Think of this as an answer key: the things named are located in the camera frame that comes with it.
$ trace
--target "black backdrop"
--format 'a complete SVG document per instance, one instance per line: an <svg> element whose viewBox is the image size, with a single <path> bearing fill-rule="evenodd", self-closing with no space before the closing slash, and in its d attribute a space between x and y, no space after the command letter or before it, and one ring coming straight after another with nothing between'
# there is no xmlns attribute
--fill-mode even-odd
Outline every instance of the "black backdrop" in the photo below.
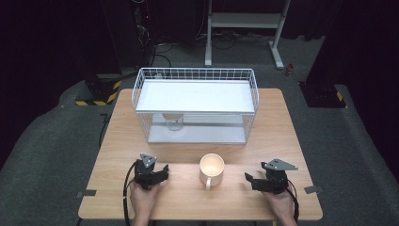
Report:
<svg viewBox="0 0 399 226"><path fill-rule="evenodd" d="M67 47L63 46L59 34L57 34L57 27L53 21L56 12L50 6L52 2L59 1L0 1L0 29L2 29L0 32L2 63L0 90L2 109L6 109L2 110L1 166L26 126L37 116L55 107L63 91L84 79L73 63L74 58L68 54ZM66 5L75 3L76 5L73 5L72 8L76 11L89 9L91 15L101 15L98 11L102 10L99 7L100 1L64 0ZM196 6L202 6L199 2L202 0L192 1L196 1ZM298 35L305 35L310 40L326 35L332 22L331 16L338 8L338 1L293 0L282 36L294 39ZM240 8L255 12L256 10L261 10L261 12L280 11L282 1L246 0L244 8L243 2L214 0L215 9L239 10ZM201 13L199 12L201 10L202 8L198 7L194 10L196 11L196 22L200 19ZM82 29L82 26L77 25L75 29ZM108 48L110 43L104 38L105 36L99 35L98 37L103 37L102 41L105 42L105 45L104 48L94 50L98 51L99 55L112 56L112 49ZM90 49L92 43L89 42L82 48ZM106 62L112 63L115 60L111 58ZM104 65L107 67L96 73L115 70L115 64Z"/></svg>
<svg viewBox="0 0 399 226"><path fill-rule="evenodd" d="M398 10L389 0L344 0L307 78L313 85L347 85L369 135L397 180Z"/></svg>

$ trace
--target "wire basket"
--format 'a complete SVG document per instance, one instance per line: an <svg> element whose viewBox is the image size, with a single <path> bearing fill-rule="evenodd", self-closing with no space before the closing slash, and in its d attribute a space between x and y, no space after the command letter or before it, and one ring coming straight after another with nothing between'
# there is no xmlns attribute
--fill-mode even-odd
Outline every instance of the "wire basket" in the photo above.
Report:
<svg viewBox="0 0 399 226"><path fill-rule="evenodd" d="M245 144L259 93L251 69L142 68L132 102L148 142Z"/></svg>

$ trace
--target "white mug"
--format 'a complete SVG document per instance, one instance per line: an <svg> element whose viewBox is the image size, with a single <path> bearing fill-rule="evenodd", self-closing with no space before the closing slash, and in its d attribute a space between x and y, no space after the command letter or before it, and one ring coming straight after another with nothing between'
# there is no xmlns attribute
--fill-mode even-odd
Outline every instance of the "white mug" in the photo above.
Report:
<svg viewBox="0 0 399 226"><path fill-rule="evenodd" d="M215 153L208 153L199 162L199 178L206 184L206 189L220 184L223 179L224 161Z"/></svg>

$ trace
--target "black cable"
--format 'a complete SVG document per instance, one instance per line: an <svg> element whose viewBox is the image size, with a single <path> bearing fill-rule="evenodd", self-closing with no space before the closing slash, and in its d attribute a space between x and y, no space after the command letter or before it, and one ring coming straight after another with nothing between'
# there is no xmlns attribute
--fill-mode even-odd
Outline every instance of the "black cable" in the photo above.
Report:
<svg viewBox="0 0 399 226"><path fill-rule="evenodd" d="M228 50L231 49L236 43L237 43L237 38L234 35L222 35L221 37L217 37L218 40L220 41L232 41L232 44L228 47L218 47L216 45L214 45L214 43L212 42L212 46L215 47L216 49L219 50Z"/></svg>
<svg viewBox="0 0 399 226"><path fill-rule="evenodd" d="M170 60L169 60L166 56L155 54L153 57L154 57L154 58L155 58L155 57L162 57L162 58L164 58L164 59L168 62L169 67L170 67L170 68L172 67L172 63L170 62Z"/></svg>
<svg viewBox="0 0 399 226"><path fill-rule="evenodd" d="M108 114L100 114L100 116L104 116L104 120L103 120L103 128L101 129L101 133L100 133L100 137L99 137L99 148L101 148L101 144L103 143L105 127L109 123L109 120L111 119L111 116L109 116L109 118L107 118Z"/></svg>
<svg viewBox="0 0 399 226"><path fill-rule="evenodd" d="M158 51L158 52L155 52L156 54L163 54L163 53L166 53L167 51L170 51L171 49L173 49L173 43L166 43L166 44L163 44L163 45L169 45L170 47L167 49L167 50L164 50L164 51Z"/></svg>
<svg viewBox="0 0 399 226"><path fill-rule="evenodd" d="M78 220L77 220L77 223L76 223L76 226L79 226L80 225L80 223L82 222L82 218L79 218Z"/></svg>
<svg viewBox="0 0 399 226"><path fill-rule="evenodd" d="M288 193L289 193L289 194L291 195L291 197L293 198L294 206L295 206L295 209L294 209L294 220L295 220L296 223L298 223L298 217L299 217L299 203L298 203L298 200L297 200L297 198L296 198L296 197L297 197L297 195L296 195L296 188L295 188L294 184L293 184L290 180L288 180L288 182L290 182L290 184L293 186L295 195L293 194L293 192L291 192L290 189L288 189L288 187L285 188L285 190L288 191Z"/></svg>
<svg viewBox="0 0 399 226"><path fill-rule="evenodd" d="M127 188L129 187L129 184L131 184L133 182L133 180L129 183L128 183L128 181L129 181L129 177L130 177L130 172L135 167L136 162L137 161L135 161L132 164L132 166L129 168L129 170L127 171L125 182L123 185L123 214L124 214L126 226L130 226L129 213L128 213L128 209L127 209Z"/></svg>

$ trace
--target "metal stand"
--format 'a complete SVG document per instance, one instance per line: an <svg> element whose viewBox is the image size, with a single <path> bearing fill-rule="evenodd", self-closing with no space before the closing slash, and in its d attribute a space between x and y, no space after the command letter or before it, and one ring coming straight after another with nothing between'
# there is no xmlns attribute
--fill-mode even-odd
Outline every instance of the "metal stand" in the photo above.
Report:
<svg viewBox="0 0 399 226"><path fill-rule="evenodd" d="M205 49L205 67L212 67L212 27L251 27L251 28L275 28L274 40L269 42L270 50L279 70L284 69L277 45L281 30L287 17L287 11L291 0L285 0L282 13L213 13L212 0L209 0L208 29Z"/></svg>

